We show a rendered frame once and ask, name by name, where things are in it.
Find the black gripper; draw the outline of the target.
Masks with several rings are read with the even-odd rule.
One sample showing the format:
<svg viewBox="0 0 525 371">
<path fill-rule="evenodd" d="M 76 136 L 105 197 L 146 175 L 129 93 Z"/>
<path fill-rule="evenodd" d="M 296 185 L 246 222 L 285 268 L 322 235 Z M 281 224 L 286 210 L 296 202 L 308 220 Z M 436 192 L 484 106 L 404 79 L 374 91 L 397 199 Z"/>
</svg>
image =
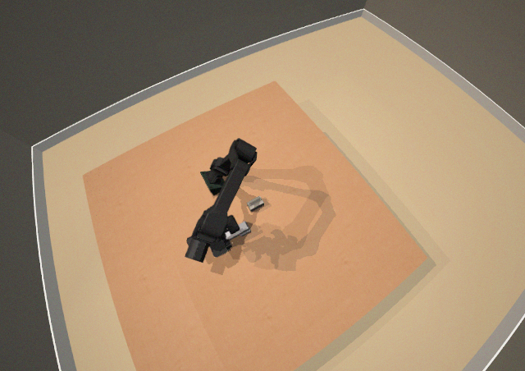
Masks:
<svg viewBox="0 0 525 371">
<path fill-rule="evenodd" d="M 227 218 L 228 218 L 228 221 L 227 221 L 228 223 L 227 223 L 227 231 L 226 232 L 229 231 L 231 233 L 231 235 L 232 235 L 235 232 L 237 232 L 240 229 L 240 227 L 239 227 L 238 223 L 236 222 L 236 220 L 234 219 L 234 217 L 232 215 L 227 216 Z M 188 246 L 189 246 L 189 243 L 191 242 L 191 240 L 192 240 L 192 237 L 187 238 L 186 242 L 187 242 Z"/>
</svg>

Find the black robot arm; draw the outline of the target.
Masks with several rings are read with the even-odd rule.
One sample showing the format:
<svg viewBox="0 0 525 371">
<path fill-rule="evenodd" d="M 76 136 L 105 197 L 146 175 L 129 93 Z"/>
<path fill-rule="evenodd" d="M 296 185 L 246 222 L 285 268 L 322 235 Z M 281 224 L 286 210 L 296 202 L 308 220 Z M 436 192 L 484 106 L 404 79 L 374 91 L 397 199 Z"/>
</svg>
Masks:
<svg viewBox="0 0 525 371">
<path fill-rule="evenodd" d="M 218 157 L 213 160 L 211 171 L 206 172 L 209 183 L 221 184 L 223 176 L 226 180 L 215 204 L 204 210 L 199 218 L 192 232 L 186 258 L 203 263 L 209 247 L 216 258 L 231 250 L 230 240 L 224 238 L 228 223 L 227 212 L 242 180 L 257 160 L 256 149 L 238 138 L 232 142 L 229 153 L 224 158 Z"/>
</svg>

